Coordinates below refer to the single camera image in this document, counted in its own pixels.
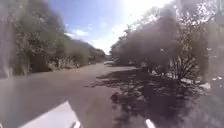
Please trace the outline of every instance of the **foliage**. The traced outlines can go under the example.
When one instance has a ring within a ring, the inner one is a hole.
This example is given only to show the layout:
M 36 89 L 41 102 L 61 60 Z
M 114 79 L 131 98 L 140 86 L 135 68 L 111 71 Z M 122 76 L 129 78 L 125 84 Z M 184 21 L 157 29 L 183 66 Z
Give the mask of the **foliage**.
M 163 8 L 152 8 L 130 25 L 111 47 L 116 64 L 155 71 L 181 80 L 205 81 L 209 63 L 209 34 L 217 13 L 217 1 L 176 0 Z
M 28 0 L 22 8 L 20 17 L 10 22 L 15 42 L 14 74 L 86 65 L 89 56 L 97 62 L 104 59 L 103 51 L 66 36 L 62 20 L 46 1 Z

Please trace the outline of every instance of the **asphalt road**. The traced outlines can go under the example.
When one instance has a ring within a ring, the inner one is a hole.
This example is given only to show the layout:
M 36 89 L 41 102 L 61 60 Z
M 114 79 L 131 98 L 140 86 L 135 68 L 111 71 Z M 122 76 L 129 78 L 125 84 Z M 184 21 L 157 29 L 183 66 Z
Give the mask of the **asphalt road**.
M 110 128 L 115 89 L 89 88 L 97 76 L 130 68 L 103 64 L 0 80 L 0 122 L 16 128 L 68 101 L 85 128 Z
M 84 128 L 113 128 L 116 117 L 122 113 L 119 109 L 114 109 L 111 101 L 111 95 L 118 90 L 89 86 L 93 85 L 98 76 L 130 69 L 132 68 L 109 67 L 101 63 L 80 69 L 1 79 L 0 122 L 4 128 L 17 128 L 68 101 Z M 223 127 L 224 89 L 219 86 L 221 83 L 221 80 L 213 82 L 216 88 L 196 101 L 197 106 L 186 117 L 182 117 L 182 126 Z M 136 117 L 132 121 L 135 123 L 127 126 L 128 128 L 144 127 L 143 118 Z

